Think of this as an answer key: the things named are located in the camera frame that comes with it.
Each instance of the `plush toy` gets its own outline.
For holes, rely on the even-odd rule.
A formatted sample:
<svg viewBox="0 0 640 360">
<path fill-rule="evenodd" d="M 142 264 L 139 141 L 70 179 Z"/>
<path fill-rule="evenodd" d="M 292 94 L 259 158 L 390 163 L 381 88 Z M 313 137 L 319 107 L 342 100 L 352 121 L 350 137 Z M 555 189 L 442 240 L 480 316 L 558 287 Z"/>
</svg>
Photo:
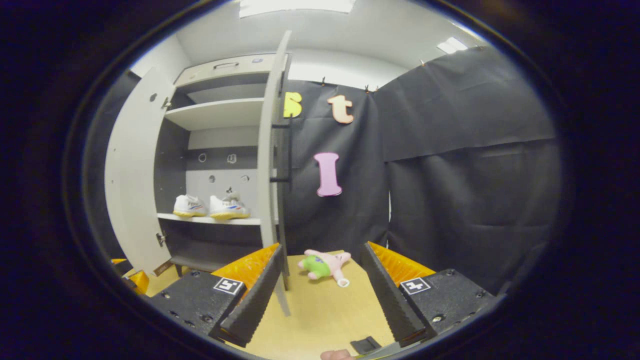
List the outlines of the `plush toy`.
<svg viewBox="0 0 640 360">
<path fill-rule="evenodd" d="M 307 257 L 298 263 L 298 267 L 302 270 L 308 270 L 309 279 L 320 279 L 325 276 L 333 276 L 338 282 L 338 286 L 346 288 L 349 286 L 349 280 L 342 274 L 342 265 L 351 259 L 351 254 L 343 252 L 337 255 L 327 254 L 315 250 L 305 251 Z"/>
</svg>

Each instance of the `black fabric backdrop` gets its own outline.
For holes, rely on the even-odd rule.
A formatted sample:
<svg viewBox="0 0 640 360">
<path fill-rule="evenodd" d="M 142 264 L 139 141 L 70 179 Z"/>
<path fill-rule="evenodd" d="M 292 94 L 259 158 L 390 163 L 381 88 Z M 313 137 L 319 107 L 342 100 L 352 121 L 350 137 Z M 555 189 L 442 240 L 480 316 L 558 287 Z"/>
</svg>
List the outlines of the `black fabric backdrop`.
<svg viewBox="0 0 640 360">
<path fill-rule="evenodd" d="M 359 261 L 367 241 L 385 245 L 388 185 L 381 130 L 372 94 L 348 86 L 287 81 L 284 91 L 302 95 L 302 112 L 292 122 L 292 188 L 284 191 L 285 233 L 289 255 L 306 249 L 344 249 Z M 345 95 L 353 106 L 350 124 L 333 119 L 327 100 Z M 320 175 L 314 155 L 335 152 L 338 196 L 319 197 Z"/>
<path fill-rule="evenodd" d="M 389 248 L 497 292 L 547 241 L 561 188 L 550 115 L 493 49 L 433 60 L 376 92 Z"/>
</svg>

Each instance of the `white wall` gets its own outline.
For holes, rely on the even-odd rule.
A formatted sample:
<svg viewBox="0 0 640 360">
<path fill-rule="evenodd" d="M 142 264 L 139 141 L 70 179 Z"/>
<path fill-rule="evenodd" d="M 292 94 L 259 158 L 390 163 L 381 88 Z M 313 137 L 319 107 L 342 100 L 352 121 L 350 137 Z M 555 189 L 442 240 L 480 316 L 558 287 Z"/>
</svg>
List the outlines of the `white wall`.
<svg viewBox="0 0 640 360">
<path fill-rule="evenodd" d="M 409 71 L 404 67 L 365 56 L 311 49 L 290 50 L 290 80 L 324 81 L 370 90 L 382 87 Z"/>
<path fill-rule="evenodd" d="M 149 69 L 155 67 L 173 83 L 184 68 L 192 65 L 178 38 L 172 35 L 147 51 L 133 64 L 131 71 L 143 78 Z"/>
</svg>

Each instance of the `table surface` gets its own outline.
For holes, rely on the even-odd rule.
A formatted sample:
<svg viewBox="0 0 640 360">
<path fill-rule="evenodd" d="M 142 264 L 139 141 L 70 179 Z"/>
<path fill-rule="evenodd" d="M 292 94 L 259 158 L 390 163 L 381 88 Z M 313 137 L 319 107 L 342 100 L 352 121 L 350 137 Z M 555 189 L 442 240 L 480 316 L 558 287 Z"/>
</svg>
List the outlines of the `table surface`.
<svg viewBox="0 0 640 360">
<path fill-rule="evenodd" d="M 368 336 L 382 347 L 394 342 L 369 277 L 360 265 L 349 260 L 342 267 L 351 283 L 341 288 L 333 277 L 309 279 L 307 272 L 298 268 L 304 257 L 288 257 L 289 289 L 285 295 L 291 316 L 284 316 L 272 294 L 251 342 L 246 348 L 230 346 L 267 359 L 316 360 L 326 350 L 342 348 L 357 355 L 350 341 Z"/>
</svg>

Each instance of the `shoe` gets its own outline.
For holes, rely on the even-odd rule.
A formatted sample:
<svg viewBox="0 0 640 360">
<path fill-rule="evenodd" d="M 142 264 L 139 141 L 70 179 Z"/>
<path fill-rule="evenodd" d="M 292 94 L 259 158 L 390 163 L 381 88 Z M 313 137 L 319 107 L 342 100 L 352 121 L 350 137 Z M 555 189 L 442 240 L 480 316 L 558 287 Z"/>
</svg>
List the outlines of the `shoe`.
<svg viewBox="0 0 640 360">
<path fill-rule="evenodd" d="M 175 198 L 173 213 L 179 217 L 204 217 L 207 215 L 207 209 L 197 197 L 180 195 Z"/>
<path fill-rule="evenodd" d="M 248 218 L 251 212 L 240 201 L 240 195 L 232 192 L 224 199 L 220 200 L 215 195 L 209 199 L 211 217 L 216 220 L 229 220 L 232 218 Z"/>
</svg>

